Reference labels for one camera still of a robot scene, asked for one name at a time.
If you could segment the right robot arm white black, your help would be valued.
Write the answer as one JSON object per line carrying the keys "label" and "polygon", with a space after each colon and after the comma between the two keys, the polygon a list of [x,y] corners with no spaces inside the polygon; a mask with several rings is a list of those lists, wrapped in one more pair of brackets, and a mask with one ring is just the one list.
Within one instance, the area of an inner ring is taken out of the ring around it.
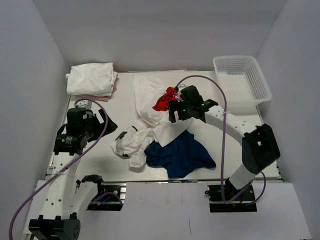
{"label": "right robot arm white black", "polygon": [[169,121],[195,118],[222,130],[241,145],[242,163],[238,169],[223,181],[222,200],[227,202],[224,193],[236,200],[243,195],[253,179],[280,156],[280,150],[272,128],[267,125],[254,125],[227,112],[212,99],[203,100],[194,85],[183,88],[178,98],[168,102]]}

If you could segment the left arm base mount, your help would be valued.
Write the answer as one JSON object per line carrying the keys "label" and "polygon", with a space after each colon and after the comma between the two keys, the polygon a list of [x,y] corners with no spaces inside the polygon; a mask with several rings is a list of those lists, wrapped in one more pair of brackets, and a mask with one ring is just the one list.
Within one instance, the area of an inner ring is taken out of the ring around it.
{"label": "left arm base mount", "polygon": [[86,207],[87,211],[116,211],[119,212],[125,202],[126,186],[124,184],[107,184],[102,176],[86,175],[82,183],[93,183],[94,196]]}

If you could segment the blue mickey t-shirt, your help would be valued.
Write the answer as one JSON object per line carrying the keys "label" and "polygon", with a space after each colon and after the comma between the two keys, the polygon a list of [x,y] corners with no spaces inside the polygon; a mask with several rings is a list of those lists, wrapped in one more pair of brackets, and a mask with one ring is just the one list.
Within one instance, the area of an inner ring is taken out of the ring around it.
{"label": "blue mickey t-shirt", "polygon": [[144,154],[149,167],[166,169],[169,178],[184,178],[194,170],[216,167],[206,148],[187,130],[164,147],[153,141]]}

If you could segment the white t-shirt red print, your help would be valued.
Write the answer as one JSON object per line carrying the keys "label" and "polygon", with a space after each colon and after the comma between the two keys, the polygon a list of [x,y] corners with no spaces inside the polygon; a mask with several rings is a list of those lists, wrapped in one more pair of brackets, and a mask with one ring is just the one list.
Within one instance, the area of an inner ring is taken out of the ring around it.
{"label": "white t-shirt red print", "polygon": [[169,112],[156,111],[153,107],[160,97],[167,92],[163,81],[154,76],[135,75],[133,90],[135,107],[142,120],[151,126],[154,140],[165,147],[183,133],[192,123],[191,119],[169,121]]}

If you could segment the white t-shirt black print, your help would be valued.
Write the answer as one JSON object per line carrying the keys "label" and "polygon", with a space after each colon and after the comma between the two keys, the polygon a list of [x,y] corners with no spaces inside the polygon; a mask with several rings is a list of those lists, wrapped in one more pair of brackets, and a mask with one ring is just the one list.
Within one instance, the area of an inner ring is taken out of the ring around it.
{"label": "white t-shirt black print", "polygon": [[154,140],[150,127],[136,124],[122,131],[111,144],[111,149],[117,156],[128,158],[130,168],[140,169],[147,161],[145,150]]}

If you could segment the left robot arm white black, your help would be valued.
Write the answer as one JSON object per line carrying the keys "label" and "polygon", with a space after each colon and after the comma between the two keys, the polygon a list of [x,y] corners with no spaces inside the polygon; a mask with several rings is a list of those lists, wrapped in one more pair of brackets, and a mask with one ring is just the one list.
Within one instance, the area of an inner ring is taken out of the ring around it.
{"label": "left robot arm white black", "polygon": [[38,240],[78,239],[81,212],[105,196],[102,176],[91,174],[81,180],[76,178],[81,158],[118,127],[101,104],[95,114],[93,103],[88,99],[77,100],[56,134],[52,177],[36,190],[39,193],[47,189],[47,195],[39,216],[28,224],[29,231]]}

